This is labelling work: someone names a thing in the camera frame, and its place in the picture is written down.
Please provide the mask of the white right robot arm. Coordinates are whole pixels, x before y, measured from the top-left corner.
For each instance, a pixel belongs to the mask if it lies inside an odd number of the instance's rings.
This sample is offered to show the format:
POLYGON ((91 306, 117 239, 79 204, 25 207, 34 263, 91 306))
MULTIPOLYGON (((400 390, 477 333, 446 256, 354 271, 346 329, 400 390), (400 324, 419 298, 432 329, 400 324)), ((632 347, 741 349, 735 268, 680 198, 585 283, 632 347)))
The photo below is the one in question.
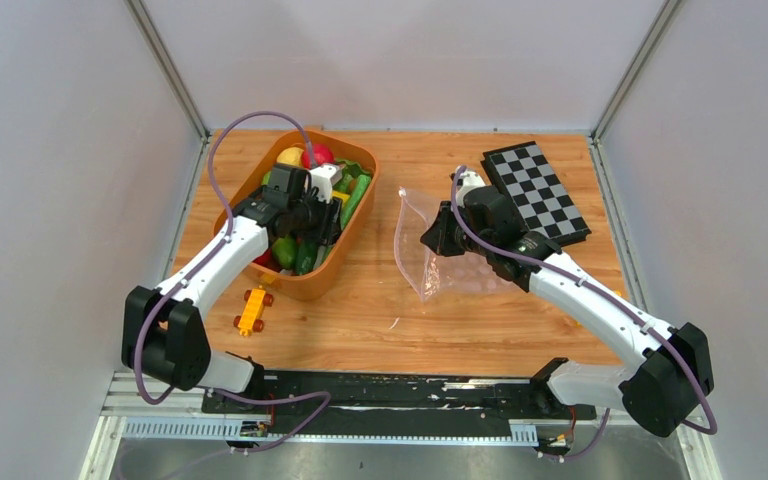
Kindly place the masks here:
POLYGON ((624 411, 659 437, 680 425, 717 432, 706 334, 690 322, 675 327, 656 318, 590 277, 556 242, 526 229, 496 188, 475 187, 441 202, 420 241, 438 256, 483 257, 497 276, 565 312, 620 359, 614 367, 551 361, 530 392, 540 415, 591 405, 624 411))

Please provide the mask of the clear zip top bag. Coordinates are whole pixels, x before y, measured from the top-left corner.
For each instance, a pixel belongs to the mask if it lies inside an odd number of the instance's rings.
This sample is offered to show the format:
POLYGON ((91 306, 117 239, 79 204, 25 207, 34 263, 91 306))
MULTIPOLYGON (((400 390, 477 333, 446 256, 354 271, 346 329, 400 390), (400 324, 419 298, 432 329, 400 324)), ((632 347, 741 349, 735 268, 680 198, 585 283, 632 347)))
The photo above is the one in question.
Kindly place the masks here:
POLYGON ((400 212, 394 234, 396 265, 421 301, 444 291, 459 294, 500 294, 518 287, 500 279, 486 260, 474 253, 442 257, 421 244, 432 225, 439 201, 419 191, 399 189, 400 212))

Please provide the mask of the dark green cucumber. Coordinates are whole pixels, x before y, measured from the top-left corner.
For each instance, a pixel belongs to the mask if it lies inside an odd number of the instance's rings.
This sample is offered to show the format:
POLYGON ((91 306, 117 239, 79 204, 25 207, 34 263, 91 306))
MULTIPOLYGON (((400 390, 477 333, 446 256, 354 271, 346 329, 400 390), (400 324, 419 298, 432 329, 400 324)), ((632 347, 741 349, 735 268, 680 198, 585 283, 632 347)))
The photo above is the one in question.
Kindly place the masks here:
POLYGON ((320 245, 316 241, 301 240, 296 254, 294 271, 298 276, 311 273, 317 266, 320 245))

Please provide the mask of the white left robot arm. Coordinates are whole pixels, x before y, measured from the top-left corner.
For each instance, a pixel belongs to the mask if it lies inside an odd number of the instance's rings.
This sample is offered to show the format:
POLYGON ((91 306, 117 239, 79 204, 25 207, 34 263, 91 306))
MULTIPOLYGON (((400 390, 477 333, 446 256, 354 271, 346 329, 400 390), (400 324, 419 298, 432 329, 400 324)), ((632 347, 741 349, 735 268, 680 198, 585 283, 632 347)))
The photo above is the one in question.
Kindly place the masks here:
POLYGON ((232 281, 277 239, 334 239, 342 203, 332 191, 341 177, 334 164, 311 170, 274 165, 267 183, 233 206, 231 219, 185 267, 127 295, 123 364, 182 391, 228 391, 239 411, 258 411, 267 389, 255 379, 257 364, 212 348, 204 322, 232 281))

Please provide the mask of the light green pepper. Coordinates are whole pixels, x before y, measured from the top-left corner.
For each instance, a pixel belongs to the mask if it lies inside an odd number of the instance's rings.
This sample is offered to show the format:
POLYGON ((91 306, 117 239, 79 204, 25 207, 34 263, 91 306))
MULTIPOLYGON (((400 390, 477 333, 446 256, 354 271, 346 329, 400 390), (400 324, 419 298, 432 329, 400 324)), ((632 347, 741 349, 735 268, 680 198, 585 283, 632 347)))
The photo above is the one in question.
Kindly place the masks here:
POLYGON ((343 203, 340 212, 340 228, 345 229, 357 210, 360 201, 370 186, 373 177, 367 174, 360 174, 350 182, 353 185, 348 199, 343 203))

